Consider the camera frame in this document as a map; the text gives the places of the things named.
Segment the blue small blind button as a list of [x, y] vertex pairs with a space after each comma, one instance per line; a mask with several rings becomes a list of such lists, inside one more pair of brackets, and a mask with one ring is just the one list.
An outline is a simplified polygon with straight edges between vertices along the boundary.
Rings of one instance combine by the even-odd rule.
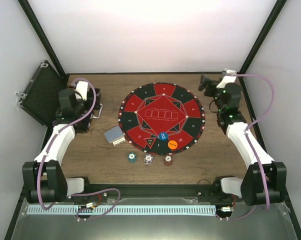
[[158, 138], [161, 141], [166, 141], [168, 139], [168, 134], [166, 132], [161, 132], [161, 133], [158, 134]]

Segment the orange big blind button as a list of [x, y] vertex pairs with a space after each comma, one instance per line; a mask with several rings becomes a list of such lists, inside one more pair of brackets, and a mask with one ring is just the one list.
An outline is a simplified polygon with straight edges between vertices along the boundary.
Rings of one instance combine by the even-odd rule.
[[171, 150], [175, 150], [178, 147], [178, 143], [175, 140], [170, 140], [167, 144], [168, 148]]

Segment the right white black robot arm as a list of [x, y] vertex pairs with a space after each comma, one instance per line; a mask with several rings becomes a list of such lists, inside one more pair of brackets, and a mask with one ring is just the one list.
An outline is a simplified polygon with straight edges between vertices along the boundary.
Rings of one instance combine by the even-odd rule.
[[201, 76], [198, 86], [212, 97], [218, 108], [216, 121], [232, 141], [247, 168], [244, 178], [221, 176], [214, 181], [213, 197], [220, 202], [230, 195], [241, 198], [248, 206], [281, 203], [285, 199], [287, 168], [275, 161], [258, 143], [240, 112], [242, 87], [236, 83], [236, 72], [227, 70], [219, 81]]

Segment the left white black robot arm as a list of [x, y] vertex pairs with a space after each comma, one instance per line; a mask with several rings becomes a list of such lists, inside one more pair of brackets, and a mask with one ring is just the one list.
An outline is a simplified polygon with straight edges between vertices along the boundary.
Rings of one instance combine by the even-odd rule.
[[58, 99], [59, 108], [48, 142], [34, 161], [22, 166], [26, 199], [31, 204], [62, 202], [74, 194], [81, 202], [87, 202], [93, 196], [92, 188], [86, 185], [88, 178], [66, 178], [61, 164], [76, 134], [87, 133], [94, 111], [101, 109], [100, 89], [67, 88], [58, 93]]

